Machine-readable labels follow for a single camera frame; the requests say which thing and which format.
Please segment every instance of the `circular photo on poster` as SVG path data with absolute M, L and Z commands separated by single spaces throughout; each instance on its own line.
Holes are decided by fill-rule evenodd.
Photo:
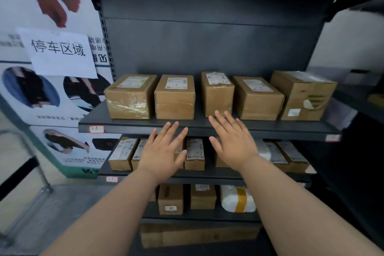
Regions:
M 105 99 L 104 89 L 111 85 L 100 74 L 97 79 L 64 77 L 64 91 L 68 98 L 82 110 L 90 112 Z
M 82 142 L 73 137 L 51 129 L 46 129 L 43 131 L 43 133 L 45 138 L 49 141 L 47 145 L 57 152 L 63 154 L 72 154 L 76 149 L 85 150 L 87 153 L 90 151 L 89 144 L 87 142 Z
M 47 105 L 58 107 L 60 96 L 45 77 L 37 75 L 29 68 L 15 66 L 7 68 L 2 75 L 8 92 L 19 102 L 30 108 L 42 108 Z

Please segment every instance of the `beige floor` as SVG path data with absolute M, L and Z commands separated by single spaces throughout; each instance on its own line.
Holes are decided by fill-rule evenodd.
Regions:
M 3 113 L 0 112 L 0 130 L 4 129 L 17 130 Z M 46 177 L 51 184 L 94 183 L 95 180 L 66 178 L 31 143 L 30 146 L 37 155 Z M 0 183 L 16 171 L 27 159 L 28 154 L 16 136 L 12 134 L 2 135 L 0 137 Z M 36 171 L 33 171 L 0 203 L 0 232 L 3 232 L 15 220 L 17 215 L 22 212 L 42 186 L 43 184 L 40 177 Z

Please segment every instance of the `person's right arm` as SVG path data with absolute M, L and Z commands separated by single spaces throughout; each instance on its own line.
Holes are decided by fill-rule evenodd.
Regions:
M 210 141 L 225 163 L 241 173 L 279 256 L 384 255 L 374 243 L 305 188 L 258 154 L 246 126 L 225 112 L 212 123 L 222 143 Z

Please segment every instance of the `person's left arm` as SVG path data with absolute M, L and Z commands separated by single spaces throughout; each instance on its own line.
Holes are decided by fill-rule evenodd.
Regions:
M 126 256 L 144 210 L 156 186 L 167 181 L 182 165 L 184 150 L 174 153 L 187 135 L 185 128 L 170 142 L 179 123 L 166 123 L 156 137 L 153 130 L 143 149 L 139 166 L 88 210 L 41 255 Z

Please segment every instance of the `white package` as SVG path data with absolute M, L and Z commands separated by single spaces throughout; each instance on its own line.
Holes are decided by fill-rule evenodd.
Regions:
M 256 210 L 252 195 L 244 187 L 220 185 L 220 199 L 223 209 L 231 213 L 252 213 Z
M 262 139 L 255 139 L 255 143 L 260 156 L 267 159 L 267 161 L 271 161 L 271 151 L 269 150 L 266 142 Z

